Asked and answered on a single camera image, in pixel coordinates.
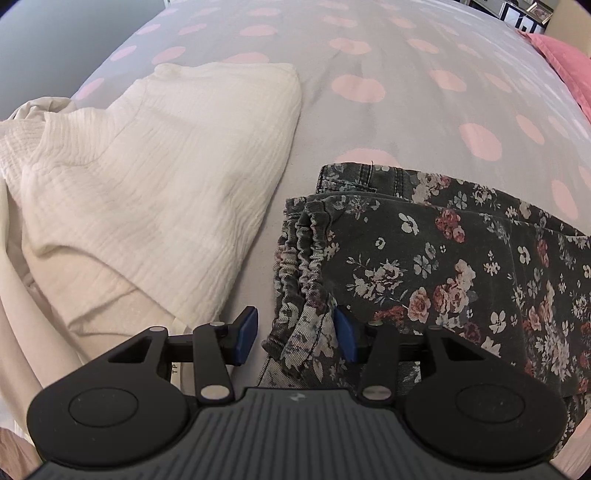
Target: gray wall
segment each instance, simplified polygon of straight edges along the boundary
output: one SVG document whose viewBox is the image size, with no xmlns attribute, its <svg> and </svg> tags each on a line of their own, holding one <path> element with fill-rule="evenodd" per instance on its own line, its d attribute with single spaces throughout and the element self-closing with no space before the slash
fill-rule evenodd
<svg viewBox="0 0 591 480">
<path fill-rule="evenodd" d="M 0 18 L 0 119 L 42 96 L 71 97 L 163 0 L 20 0 Z"/>
</svg>

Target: clothing tag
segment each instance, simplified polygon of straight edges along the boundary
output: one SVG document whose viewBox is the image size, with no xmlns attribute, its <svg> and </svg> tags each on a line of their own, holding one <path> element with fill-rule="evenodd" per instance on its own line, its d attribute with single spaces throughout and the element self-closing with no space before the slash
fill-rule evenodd
<svg viewBox="0 0 591 480">
<path fill-rule="evenodd" d="M 173 373 L 170 376 L 170 382 L 179 390 L 181 389 L 181 366 L 181 363 L 173 363 Z"/>
</svg>

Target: floral pants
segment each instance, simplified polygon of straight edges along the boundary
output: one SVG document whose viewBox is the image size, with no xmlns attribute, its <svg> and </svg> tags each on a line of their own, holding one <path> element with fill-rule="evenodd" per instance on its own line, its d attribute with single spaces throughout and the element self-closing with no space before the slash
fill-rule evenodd
<svg viewBox="0 0 591 480">
<path fill-rule="evenodd" d="M 402 333 L 442 325 L 565 399 L 561 448 L 591 406 L 591 242 L 503 192 L 439 174 L 354 163 L 322 168 L 289 199 L 275 253 L 267 387 L 355 388 L 333 309 Z M 399 390 L 420 381 L 399 370 Z"/>
</svg>

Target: white cloth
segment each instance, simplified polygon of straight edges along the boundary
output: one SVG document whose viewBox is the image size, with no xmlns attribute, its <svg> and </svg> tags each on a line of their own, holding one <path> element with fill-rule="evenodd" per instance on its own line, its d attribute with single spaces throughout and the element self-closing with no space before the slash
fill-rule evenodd
<svg viewBox="0 0 591 480">
<path fill-rule="evenodd" d="M 31 279 L 0 248 L 0 390 L 22 426 L 41 386 L 122 338 L 217 317 L 285 167 L 300 104 L 287 64 L 162 64 L 106 110 L 28 107 L 0 124 L 11 229 Z"/>
</svg>

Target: gray bedsheet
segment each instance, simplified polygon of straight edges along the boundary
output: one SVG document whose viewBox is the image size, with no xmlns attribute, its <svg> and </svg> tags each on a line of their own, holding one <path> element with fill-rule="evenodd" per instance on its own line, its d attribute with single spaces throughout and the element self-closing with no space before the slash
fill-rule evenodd
<svg viewBox="0 0 591 480">
<path fill-rule="evenodd" d="M 261 337 L 273 318 L 284 200 L 313 192 L 323 164 L 400 165 L 484 183 L 591 232 L 587 119 L 519 34 L 473 9 L 439 0 L 176 3 L 74 98 L 106 107 L 164 61 L 289 62 L 300 75 L 288 166 L 223 314 L 256 305 Z M 236 383 L 255 383 L 263 360 L 255 349 Z"/>
</svg>

